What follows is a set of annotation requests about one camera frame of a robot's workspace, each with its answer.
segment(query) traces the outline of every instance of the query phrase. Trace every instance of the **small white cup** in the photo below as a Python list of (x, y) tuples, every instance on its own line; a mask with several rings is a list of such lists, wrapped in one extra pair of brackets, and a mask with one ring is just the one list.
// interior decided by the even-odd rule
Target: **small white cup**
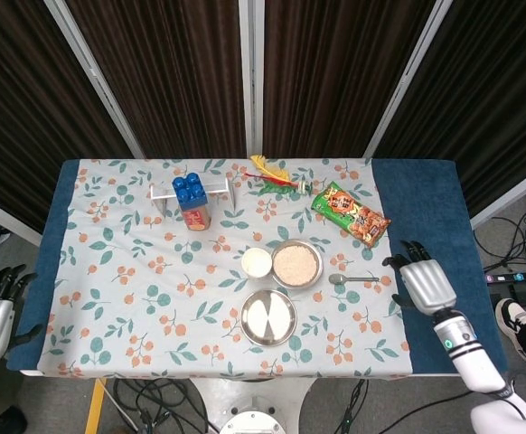
[(264, 278), (271, 271), (273, 260), (268, 251), (254, 247), (243, 253), (241, 267), (249, 278)]

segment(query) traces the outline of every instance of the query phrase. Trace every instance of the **stainless steel bowl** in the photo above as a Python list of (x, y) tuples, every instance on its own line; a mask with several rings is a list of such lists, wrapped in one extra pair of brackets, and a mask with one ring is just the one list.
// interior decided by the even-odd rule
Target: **stainless steel bowl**
[(253, 344), (283, 344), (295, 332), (296, 324), (293, 303), (285, 294), (273, 289), (254, 292), (241, 309), (241, 329)]
[[(315, 261), (317, 263), (317, 269), (315, 270), (315, 275), (313, 276), (313, 278), (310, 281), (308, 281), (304, 285), (289, 285), (286, 282), (284, 282), (283, 280), (281, 280), (279, 278), (279, 276), (277, 275), (277, 273), (275, 272), (275, 257), (276, 257), (276, 255), (282, 249), (284, 249), (286, 247), (290, 247), (290, 246), (302, 246), (302, 247), (305, 247), (305, 248), (309, 249), (315, 256)], [(309, 243), (307, 241), (303, 241), (303, 240), (286, 240), (286, 241), (283, 241), (281, 244), (279, 244), (275, 248), (275, 250), (273, 250), (273, 253), (271, 253), (271, 259), (273, 261), (273, 269), (272, 269), (273, 279), (279, 285), (281, 285), (282, 287), (287, 288), (287, 289), (306, 289), (306, 288), (310, 288), (311, 286), (313, 286), (317, 282), (317, 280), (319, 280), (319, 278), (321, 277), (321, 273), (324, 271), (324, 261), (321, 259), (321, 254), (319, 253), (319, 250), (317, 250), (314, 247), (313, 244), (311, 244), (311, 243)]]

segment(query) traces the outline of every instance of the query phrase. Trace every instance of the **snack bag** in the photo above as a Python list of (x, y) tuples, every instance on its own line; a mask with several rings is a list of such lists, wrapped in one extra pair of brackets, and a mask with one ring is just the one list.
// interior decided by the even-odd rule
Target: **snack bag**
[(383, 235), (391, 223), (379, 212), (357, 202), (336, 183), (319, 193), (311, 206), (369, 248)]

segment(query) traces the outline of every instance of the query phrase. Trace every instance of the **dark curtain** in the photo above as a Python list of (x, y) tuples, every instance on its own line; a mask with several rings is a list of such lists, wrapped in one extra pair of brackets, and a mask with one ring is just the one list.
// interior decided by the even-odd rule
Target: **dark curtain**
[(432, 0), (267, 0), (263, 152), (361, 156)]
[(377, 157), (455, 160), (471, 215), (526, 178), (526, 1), (456, 1)]
[(70, 0), (147, 157), (244, 156), (237, 0)]
[(65, 160), (131, 156), (43, 2), (0, 0), (0, 207), (42, 231)]

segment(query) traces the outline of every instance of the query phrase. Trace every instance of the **spoon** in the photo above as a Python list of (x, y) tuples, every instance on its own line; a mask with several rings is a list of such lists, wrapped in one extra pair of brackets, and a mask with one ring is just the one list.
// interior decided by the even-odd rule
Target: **spoon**
[(380, 278), (347, 278), (343, 274), (332, 274), (329, 283), (342, 285), (345, 282), (379, 282)]

